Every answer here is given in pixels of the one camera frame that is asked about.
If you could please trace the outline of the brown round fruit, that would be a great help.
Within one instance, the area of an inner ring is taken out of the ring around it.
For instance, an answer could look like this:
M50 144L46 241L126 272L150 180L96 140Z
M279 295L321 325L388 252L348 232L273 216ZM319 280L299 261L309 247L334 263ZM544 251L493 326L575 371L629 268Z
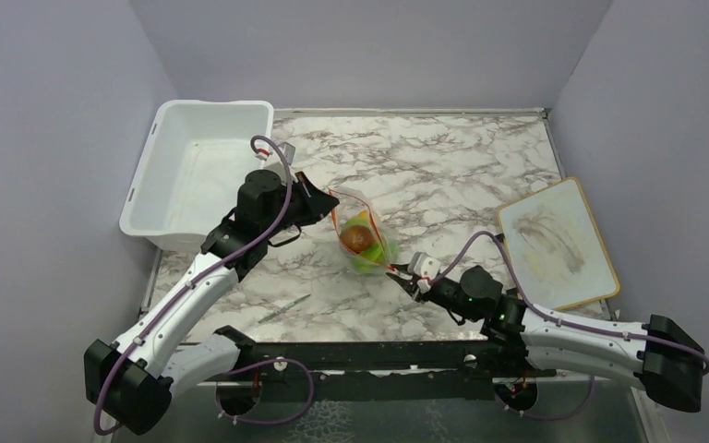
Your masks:
M342 230L339 240L348 250L360 254L377 241L377 238L367 226L351 225Z

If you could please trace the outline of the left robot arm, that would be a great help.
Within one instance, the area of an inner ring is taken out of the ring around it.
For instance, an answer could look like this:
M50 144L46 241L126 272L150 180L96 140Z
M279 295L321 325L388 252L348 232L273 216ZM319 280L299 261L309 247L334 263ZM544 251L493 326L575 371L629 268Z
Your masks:
M268 170L246 175L236 204L205 238L185 276L159 304L113 342L94 341L84 353L85 393L94 404L97 434L107 413L142 435L162 419L173 398L205 379L234 379L252 370L253 354L216 333L184 351L178 346L212 305L267 255L271 238L290 227L322 221L338 198L306 176L286 179Z

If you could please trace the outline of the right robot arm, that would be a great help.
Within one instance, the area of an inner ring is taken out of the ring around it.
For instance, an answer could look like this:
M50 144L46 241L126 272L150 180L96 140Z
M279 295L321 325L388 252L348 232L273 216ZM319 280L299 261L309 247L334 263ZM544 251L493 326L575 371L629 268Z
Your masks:
M405 265L388 276L416 302L443 308L456 323L480 323L481 334L499 346L496 363L507 375L529 366L572 371L642 390L672 410L702 409L704 350L669 317L653 315L640 323L554 313L505 293L480 266L457 281L444 277L433 283Z

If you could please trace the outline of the clear zip bag orange zipper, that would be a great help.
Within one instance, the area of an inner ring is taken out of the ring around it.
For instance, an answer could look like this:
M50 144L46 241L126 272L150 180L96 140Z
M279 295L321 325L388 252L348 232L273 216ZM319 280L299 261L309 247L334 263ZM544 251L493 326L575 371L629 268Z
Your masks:
M340 248L354 271L361 274L395 271L399 247L372 202L363 193L346 187L331 187L328 193L339 201L330 217Z

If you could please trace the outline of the green star fruit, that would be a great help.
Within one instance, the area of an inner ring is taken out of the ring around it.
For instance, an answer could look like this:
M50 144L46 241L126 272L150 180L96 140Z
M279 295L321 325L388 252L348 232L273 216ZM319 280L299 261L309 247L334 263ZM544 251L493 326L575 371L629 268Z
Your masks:
M385 253L384 246L381 242L375 241L368 249L359 254L362 259L359 267L363 271L371 271L376 268L388 268L390 259Z

